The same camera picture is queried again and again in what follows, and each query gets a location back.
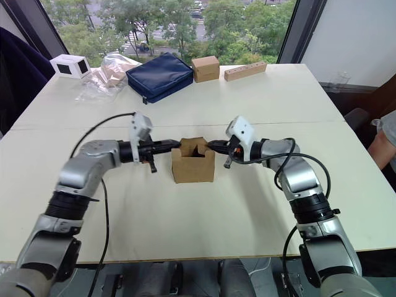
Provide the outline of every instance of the white table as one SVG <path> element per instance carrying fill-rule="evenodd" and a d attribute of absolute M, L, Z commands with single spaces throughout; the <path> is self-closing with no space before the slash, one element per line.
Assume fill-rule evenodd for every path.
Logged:
<path fill-rule="evenodd" d="M 225 125 L 156 127 L 153 139 L 204 136 L 225 139 Z M 345 122 L 255 124 L 257 138 L 293 136 L 301 151 L 326 165 L 332 177 L 330 205 L 355 249 L 396 247 L 396 195 Z M 0 262 L 15 261 L 39 213 L 51 197 L 59 170 L 86 129 L 13 130 L 0 141 Z M 127 139 L 124 127 L 95 131 L 91 139 Z M 273 172 L 260 165 L 222 166 L 216 156 L 213 183 L 175 184 L 170 154 L 155 157 L 158 172 L 127 164 L 109 171 L 110 245 L 106 262 L 282 253 L 295 219 Z M 325 188 L 324 174 L 313 165 Z M 79 262 L 98 262 L 105 211 L 92 202 L 78 238 Z M 288 250 L 298 254 L 301 238 Z"/>
<path fill-rule="evenodd" d="M 304 64 L 273 64 L 261 74 L 226 82 L 220 79 L 192 85 L 144 105 L 129 86 L 108 104 L 75 100 L 82 90 L 79 80 L 52 78 L 12 127 L 51 129 L 92 127 L 118 113 L 141 111 L 154 126 L 228 124 L 243 114 L 252 124 L 343 121 L 341 114 Z M 128 127 L 127 119 L 105 126 Z"/>

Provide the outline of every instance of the clear plastic wrap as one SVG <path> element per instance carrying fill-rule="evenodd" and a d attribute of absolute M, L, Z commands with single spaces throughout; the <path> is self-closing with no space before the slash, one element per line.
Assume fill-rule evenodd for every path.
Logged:
<path fill-rule="evenodd" d="M 125 72 L 141 63 L 121 54 L 108 54 L 98 68 L 82 78 L 83 89 L 77 101 L 110 103 L 127 84 Z"/>

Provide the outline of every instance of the window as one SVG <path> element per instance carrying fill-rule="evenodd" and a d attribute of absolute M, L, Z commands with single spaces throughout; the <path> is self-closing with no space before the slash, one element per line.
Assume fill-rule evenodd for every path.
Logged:
<path fill-rule="evenodd" d="M 277 62 L 296 0 L 40 0 L 71 54 Z"/>

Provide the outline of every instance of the navy blue pouch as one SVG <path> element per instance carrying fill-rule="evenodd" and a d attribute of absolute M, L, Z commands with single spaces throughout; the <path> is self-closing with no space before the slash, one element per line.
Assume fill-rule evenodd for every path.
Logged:
<path fill-rule="evenodd" d="M 147 104 L 157 102 L 192 83 L 194 71 L 182 60 L 165 53 L 128 70 L 128 84 Z"/>

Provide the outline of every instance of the white wall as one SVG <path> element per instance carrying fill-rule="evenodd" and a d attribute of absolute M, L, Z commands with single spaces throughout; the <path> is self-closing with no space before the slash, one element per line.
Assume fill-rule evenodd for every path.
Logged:
<path fill-rule="evenodd" d="M 8 13 L 6 12 L 5 8 L 1 3 L 0 3 L 0 27 L 3 27 L 4 29 L 10 31 L 12 34 L 14 34 L 15 36 L 19 37 L 24 42 L 26 42 L 26 39 L 19 31 L 15 23 L 12 21 L 12 19 L 10 18 L 10 16 L 8 15 Z"/>
<path fill-rule="evenodd" d="M 301 61 L 320 82 L 379 87 L 396 73 L 396 0 L 327 0 Z"/>

